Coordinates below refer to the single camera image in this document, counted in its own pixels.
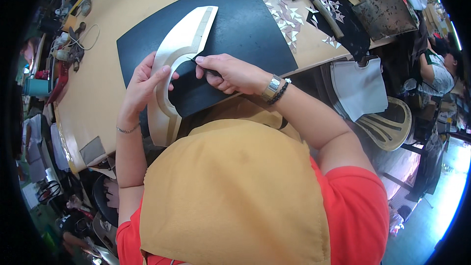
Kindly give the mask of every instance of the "silver bracelet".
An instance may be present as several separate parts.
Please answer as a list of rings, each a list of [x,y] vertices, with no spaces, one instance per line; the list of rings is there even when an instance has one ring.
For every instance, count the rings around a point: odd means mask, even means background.
[[[131,130],[122,130],[120,127],[116,126],[116,129],[118,129],[119,132],[122,132],[122,133],[131,133],[133,132],[134,130],[136,130],[139,125],[141,125],[141,122],[139,121],[139,123],[134,127],[132,128]]]

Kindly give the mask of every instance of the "right hand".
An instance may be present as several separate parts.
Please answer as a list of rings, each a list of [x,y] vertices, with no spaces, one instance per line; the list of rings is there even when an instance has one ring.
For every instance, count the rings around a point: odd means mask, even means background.
[[[244,94],[261,95],[273,78],[273,74],[226,53],[204,57],[198,56],[196,63],[196,78],[198,79],[204,76],[205,68],[215,70],[221,74],[222,78],[208,72],[206,80],[210,85],[225,94],[240,91]]]

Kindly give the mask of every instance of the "left hand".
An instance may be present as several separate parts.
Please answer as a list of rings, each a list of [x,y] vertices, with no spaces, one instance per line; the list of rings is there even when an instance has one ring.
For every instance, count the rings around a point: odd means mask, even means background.
[[[152,52],[134,69],[134,73],[126,90],[126,96],[121,105],[120,117],[138,116],[154,94],[154,88],[170,73],[170,66],[163,66],[156,71],[155,74],[150,76],[155,57],[156,52]],[[178,79],[179,74],[174,72],[172,78]],[[169,91],[172,90],[173,85],[170,83]]]

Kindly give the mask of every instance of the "white leather piece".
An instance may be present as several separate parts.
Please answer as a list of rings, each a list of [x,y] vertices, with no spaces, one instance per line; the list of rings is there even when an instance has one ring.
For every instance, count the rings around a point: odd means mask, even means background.
[[[156,86],[155,97],[147,105],[149,132],[156,146],[169,146],[177,137],[181,116],[169,101],[171,76],[182,62],[203,51],[217,11],[217,6],[195,8],[170,30],[157,50],[151,75],[164,65],[171,70],[167,79]]]

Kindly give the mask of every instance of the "black beaded bracelet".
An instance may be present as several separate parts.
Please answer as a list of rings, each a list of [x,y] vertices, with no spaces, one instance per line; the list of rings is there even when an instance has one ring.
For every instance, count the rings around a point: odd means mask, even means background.
[[[271,100],[271,101],[268,101],[268,105],[272,105],[274,103],[276,103],[280,97],[285,93],[286,91],[286,88],[288,87],[288,84],[289,82],[285,82],[285,85],[283,85],[283,87],[281,88],[280,92],[278,92],[278,94]]]

